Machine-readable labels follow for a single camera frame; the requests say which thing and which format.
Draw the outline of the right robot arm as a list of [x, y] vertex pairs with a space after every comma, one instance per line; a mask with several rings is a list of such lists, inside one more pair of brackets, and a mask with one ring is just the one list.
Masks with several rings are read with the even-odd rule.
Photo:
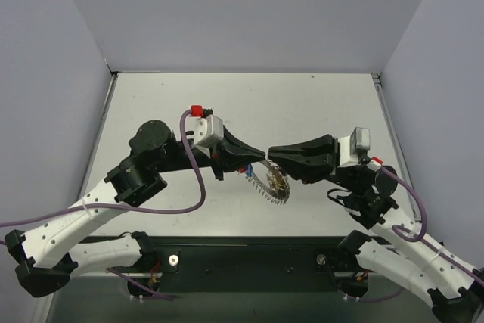
[[415, 192], [391, 166], [369, 157], [370, 132], [324, 135], [273, 146], [268, 158], [292, 179], [341, 187], [345, 211], [367, 234], [352, 231], [340, 248], [366, 270], [388, 278], [424, 301], [440, 322], [475, 322], [483, 313], [483, 270], [463, 261], [427, 233], [427, 215], [416, 222], [392, 198], [398, 186]]

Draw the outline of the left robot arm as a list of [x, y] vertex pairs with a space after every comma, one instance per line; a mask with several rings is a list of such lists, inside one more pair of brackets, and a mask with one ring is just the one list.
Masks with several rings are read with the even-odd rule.
[[140, 126], [130, 154], [69, 209], [42, 218], [29, 231], [13, 230], [5, 244], [17, 262], [20, 286], [32, 297], [60, 290], [74, 277], [111, 268], [158, 271], [163, 261], [149, 236], [129, 232], [113, 240], [85, 243], [92, 232], [123, 213], [147, 213], [142, 204], [166, 188], [162, 173], [209, 167], [216, 179], [263, 161], [265, 154], [235, 138], [216, 116], [196, 118], [197, 130], [181, 139], [160, 120]]

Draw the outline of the metal keyring disc with rings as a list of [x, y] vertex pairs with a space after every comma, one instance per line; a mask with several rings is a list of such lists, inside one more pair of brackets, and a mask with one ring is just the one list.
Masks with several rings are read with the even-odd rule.
[[270, 160], [258, 162], [263, 166], [261, 173], [254, 168], [254, 164], [247, 166], [246, 180], [256, 191], [269, 202], [283, 206], [290, 198], [290, 184], [280, 168]]

